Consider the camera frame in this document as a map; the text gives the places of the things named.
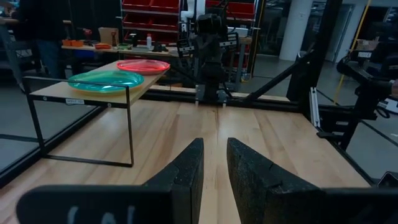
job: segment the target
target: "concrete floor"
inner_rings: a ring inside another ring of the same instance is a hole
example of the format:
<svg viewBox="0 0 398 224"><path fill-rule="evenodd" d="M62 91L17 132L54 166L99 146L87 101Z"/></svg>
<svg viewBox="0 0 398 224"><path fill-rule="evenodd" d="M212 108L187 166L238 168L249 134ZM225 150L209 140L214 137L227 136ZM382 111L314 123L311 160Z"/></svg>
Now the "concrete floor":
<svg viewBox="0 0 398 224"><path fill-rule="evenodd" d="M280 72L292 65L292 62L281 61L276 57L257 57L254 77L241 85L241 92L257 90ZM340 74L331 63L325 63L317 88L329 98L333 98L338 86ZM279 83L267 94L285 96L289 78ZM338 102L341 105L352 105L356 101L354 94L358 84L346 80L342 86ZM330 100L318 94L320 104L331 105ZM49 138L66 125L85 114L90 107L66 106L60 103L36 102L44 138ZM0 134L13 134L35 138L35 131L26 103L25 96L17 88L0 86ZM390 119L379 118L377 121L367 121L387 137L398 142L398 116ZM0 170L19 156L37 146L35 142L22 142L0 139ZM398 172L398 148L385 140L367 126L360 124L352 139L348 153L371 176L380 178L387 170Z"/></svg>

